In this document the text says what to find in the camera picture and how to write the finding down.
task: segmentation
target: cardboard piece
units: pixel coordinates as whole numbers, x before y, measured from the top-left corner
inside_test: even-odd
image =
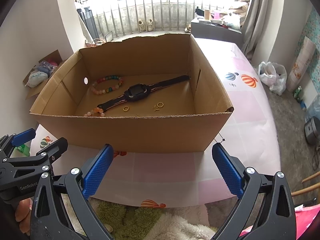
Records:
[[[190,81],[114,106],[105,117],[83,116],[98,104],[122,95],[131,85],[149,85],[184,74]],[[108,75],[123,77],[123,86],[93,94],[92,82]],[[96,88],[115,84],[115,80],[108,80]],[[154,111],[152,107],[158,102],[164,107]],[[129,111],[124,112],[124,106],[129,106]],[[30,113],[69,144],[100,149],[109,143],[118,151],[183,153],[204,151],[232,111],[221,81],[193,36],[165,34],[75,52],[47,82]]]
[[[48,61],[48,60],[50,60],[50,59],[58,64],[58,67],[55,69],[55,71],[57,71],[57,69],[65,62],[65,61],[63,61],[63,60],[61,59],[61,56],[60,56],[59,51],[56,50],[56,51],[50,53],[48,56],[44,57],[43,59],[39,60],[39,63],[42,62],[42,61],[44,61],[44,60]],[[27,84],[27,82],[28,82],[28,80],[29,80],[29,76],[30,76],[30,74],[31,74],[32,71],[33,71],[33,69],[31,69],[31,70],[29,71],[28,75],[26,75],[26,77],[24,78],[24,80],[23,80],[23,83],[24,83],[24,84]],[[34,87],[34,88],[28,87],[28,88],[30,88],[30,89],[29,89],[29,92],[28,92],[28,94],[27,94],[27,96],[26,96],[26,99],[29,99],[29,98],[31,98],[32,96],[39,94],[39,93],[41,92],[41,90],[45,87],[45,85],[46,85],[46,83],[47,83],[48,81],[49,81],[49,79],[46,79],[46,80],[42,81],[39,85],[37,85],[36,87]]]

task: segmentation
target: finger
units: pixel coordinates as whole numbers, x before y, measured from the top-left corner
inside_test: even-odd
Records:
[[[16,221],[22,221],[29,213],[30,199],[21,200],[15,212]]]
[[[22,233],[26,233],[30,230],[30,217],[31,217],[31,210],[29,211],[27,217],[20,222],[19,228]]]

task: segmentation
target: black watch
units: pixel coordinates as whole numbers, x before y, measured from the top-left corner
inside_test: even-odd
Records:
[[[189,79],[190,77],[188,75],[184,75],[169,80],[161,81],[152,85],[136,84],[129,87],[123,95],[111,99],[103,104],[97,105],[97,107],[103,109],[103,112],[105,112],[113,106],[119,105],[124,102],[135,102],[141,100],[143,98],[146,98],[153,91],[169,87],[183,81],[188,81]]]

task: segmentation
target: blue plastic object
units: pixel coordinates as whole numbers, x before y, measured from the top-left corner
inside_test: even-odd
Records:
[[[113,160],[113,148],[105,145],[100,151],[100,156],[84,177],[82,194],[85,199],[94,195]]]
[[[242,177],[218,143],[212,147],[212,158],[216,163],[218,170],[220,171],[230,192],[240,199],[244,192],[242,188]]]
[[[15,135],[11,141],[12,146],[19,147],[20,145],[31,141],[36,137],[36,131],[31,128],[29,130],[26,130],[22,133],[19,133]]]

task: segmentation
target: watch screen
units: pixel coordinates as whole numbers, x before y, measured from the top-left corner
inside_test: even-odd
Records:
[[[143,93],[143,92],[144,92],[144,89],[143,89],[142,85],[133,86],[130,88],[130,93],[132,96],[136,96],[136,95]]]

